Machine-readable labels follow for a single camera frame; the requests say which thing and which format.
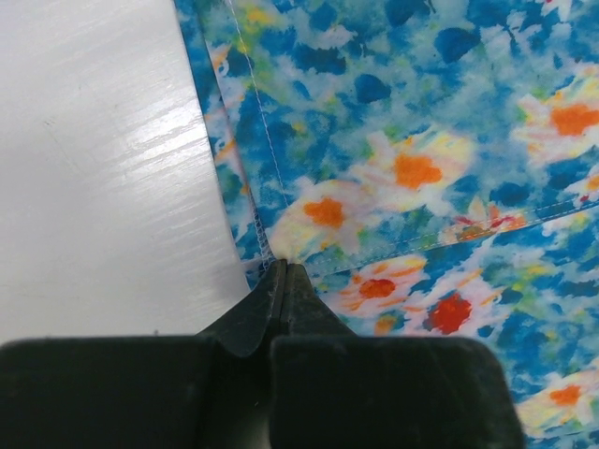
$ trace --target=floral fabric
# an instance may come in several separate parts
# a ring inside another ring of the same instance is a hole
[[[175,3],[249,278],[482,340],[530,447],[598,447],[599,1]]]

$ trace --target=red flower center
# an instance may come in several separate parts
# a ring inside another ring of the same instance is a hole
[[[445,335],[457,331],[470,317],[472,304],[462,299],[459,293],[442,299],[429,313],[429,324]]]
[[[580,396],[580,387],[578,385],[568,385],[563,390],[555,390],[549,393],[551,400],[563,407],[577,405]]]
[[[366,299],[388,297],[395,291],[395,283],[389,279],[369,279],[359,288],[359,293]]]

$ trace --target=black plastic object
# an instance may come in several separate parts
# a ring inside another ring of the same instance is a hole
[[[31,340],[0,351],[2,448],[520,449],[480,343],[354,335],[302,266],[274,263],[196,336]]]

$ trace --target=white surface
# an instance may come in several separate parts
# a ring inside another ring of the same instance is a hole
[[[199,331],[247,286],[171,1],[0,25],[0,342]]]

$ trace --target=orange flower center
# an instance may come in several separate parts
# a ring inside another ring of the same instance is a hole
[[[395,182],[408,189],[416,190],[425,183],[438,182],[443,173],[428,156],[400,154],[395,159]]]
[[[470,317],[472,305],[462,299],[459,293],[442,299],[437,307],[429,313],[429,324],[441,330],[445,335],[457,331]]]
[[[359,288],[359,293],[366,299],[388,297],[395,291],[395,283],[389,279],[370,279]]]
[[[395,316],[384,315],[381,316],[374,325],[374,335],[386,335],[397,323],[397,318]]]
[[[587,188],[589,190],[599,189],[599,175],[591,176],[587,182]]]
[[[343,225],[343,205],[331,198],[324,198],[319,203],[306,203],[303,211],[317,225],[339,229]]]
[[[577,405],[580,398],[580,387],[578,385],[568,385],[562,390],[552,391],[549,393],[549,397],[562,407]]]
[[[551,121],[561,136],[580,136],[589,126],[599,123],[599,110],[589,109],[586,105],[554,108]]]

